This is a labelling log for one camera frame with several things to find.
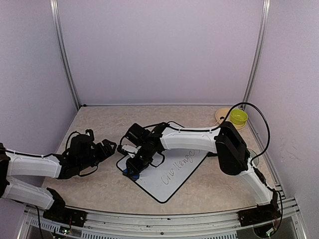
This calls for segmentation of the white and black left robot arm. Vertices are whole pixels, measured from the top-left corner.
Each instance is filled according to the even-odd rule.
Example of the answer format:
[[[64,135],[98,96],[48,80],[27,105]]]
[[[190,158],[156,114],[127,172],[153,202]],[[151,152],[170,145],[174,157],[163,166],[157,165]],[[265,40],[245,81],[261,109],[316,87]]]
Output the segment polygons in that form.
[[[67,138],[62,154],[33,155],[0,147],[0,196],[34,205],[51,220],[66,221],[70,216],[63,198],[51,188],[41,188],[16,179],[16,176],[39,176],[59,180],[83,177],[82,171],[114,155],[116,143],[107,139],[95,143],[94,133],[74,131]]]

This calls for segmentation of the blue whiteboard eraser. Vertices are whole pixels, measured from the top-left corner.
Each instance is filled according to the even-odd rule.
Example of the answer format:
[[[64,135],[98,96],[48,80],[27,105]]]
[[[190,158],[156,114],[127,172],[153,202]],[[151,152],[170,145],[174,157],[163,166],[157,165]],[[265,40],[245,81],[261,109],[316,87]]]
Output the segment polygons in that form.
[[[128,177],[129,179],[131,179],[132,181],[136,181],[139,179],[140,175],[139,173],[134,173],[132,170],[126,168],[124,171],[123,171],[123,175]]]

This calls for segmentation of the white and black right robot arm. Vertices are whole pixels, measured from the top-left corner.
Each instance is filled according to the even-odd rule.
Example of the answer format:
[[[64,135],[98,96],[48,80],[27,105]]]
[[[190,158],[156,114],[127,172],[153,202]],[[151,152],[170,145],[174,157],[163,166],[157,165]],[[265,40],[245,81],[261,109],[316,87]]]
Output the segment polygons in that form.
[[[153,162],[155,154],[165,150],[203,150],[217,156],[224,174],[236,176],[252,193],[257,208],[255,217],[265,221],[279,211],[278,193],[268,186],[265,176],[255,166],[247,144],[234,125],[225,121],[212,128],[186,128],[171,122],[147,126],[133,124],[124,138],[133,145],[120,144],[118,152],[128,155],[124,175],[135,177]]]

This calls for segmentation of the white whiteboard with black frame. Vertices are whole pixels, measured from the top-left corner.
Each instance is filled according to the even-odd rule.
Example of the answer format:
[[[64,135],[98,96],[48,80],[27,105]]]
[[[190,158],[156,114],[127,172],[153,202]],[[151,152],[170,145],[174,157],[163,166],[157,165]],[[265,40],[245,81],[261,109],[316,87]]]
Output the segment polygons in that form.
[[[208,152],[195,149],[172,149],[155,154],[153,163],[133,183],[155,201],[165,204],[182,187],[207,157]]]

